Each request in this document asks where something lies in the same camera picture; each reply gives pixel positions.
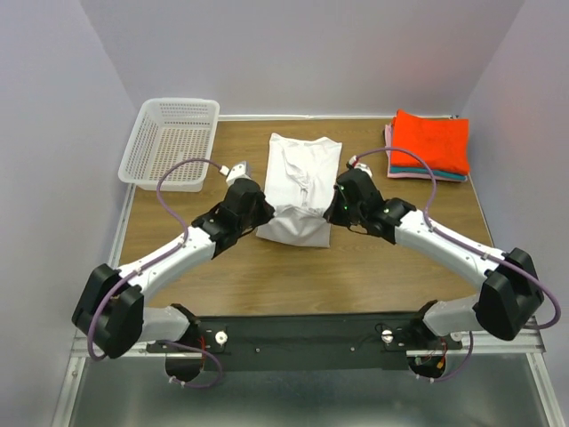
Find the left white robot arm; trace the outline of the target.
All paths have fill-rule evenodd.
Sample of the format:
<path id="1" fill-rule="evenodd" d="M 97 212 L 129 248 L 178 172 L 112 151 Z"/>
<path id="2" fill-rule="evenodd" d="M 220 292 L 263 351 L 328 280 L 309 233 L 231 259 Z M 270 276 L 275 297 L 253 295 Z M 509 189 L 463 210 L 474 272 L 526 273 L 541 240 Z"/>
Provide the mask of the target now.
<path id="1" fill-rule="evenodd" d="M 197 217 L 182 234 L 136 262 L 113 269 L 95 268 L 72 315 L 72 322 L 111 359 L 138 342 L 167 341 L 190 350 L 197 339 L 196 319 L 181 306 L 148 307 L 148 301 L 196 266 L 234 246 L 249 230 L 268 223 L 274 213 L 258 183 L 239 178 L 224 199 Z"/>

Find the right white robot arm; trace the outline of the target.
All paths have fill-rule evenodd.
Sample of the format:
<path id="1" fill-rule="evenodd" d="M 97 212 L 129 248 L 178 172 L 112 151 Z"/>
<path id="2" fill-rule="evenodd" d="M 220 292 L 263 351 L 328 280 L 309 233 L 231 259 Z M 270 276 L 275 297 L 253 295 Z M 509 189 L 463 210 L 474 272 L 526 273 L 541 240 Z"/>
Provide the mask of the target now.
<path id="1" fill-rule="evenodd" d="M 543 303 L 528 253 L 519 248 L 503 253 L 426 220 L 422 210 L 403 199 L 383 198 L 370 174 L 359 168 L 337 177 L 324 218 L 346 228 L 361 226 L 369 236 L 425 254 L 476 289 L 470 297 L 428 302 L 415 314 L 405 331 L 419 348 L 468 331 L 512 341 Z"/>

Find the white t shirt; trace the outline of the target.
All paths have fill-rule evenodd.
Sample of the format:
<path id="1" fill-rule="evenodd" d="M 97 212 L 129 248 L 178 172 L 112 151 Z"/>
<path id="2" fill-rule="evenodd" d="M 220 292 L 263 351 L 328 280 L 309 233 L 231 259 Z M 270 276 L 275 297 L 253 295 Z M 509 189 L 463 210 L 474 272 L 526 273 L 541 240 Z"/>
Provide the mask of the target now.
<path id="1" fill-rule="evenodd" d="M 264 193 L 275 213 L 256 236 L 289 246 L 328 248 L 331 225 L 324 213 L 333 200 L 342 144 L 327 137 L 305 141 L 272 133 L 268 145 Z"/>

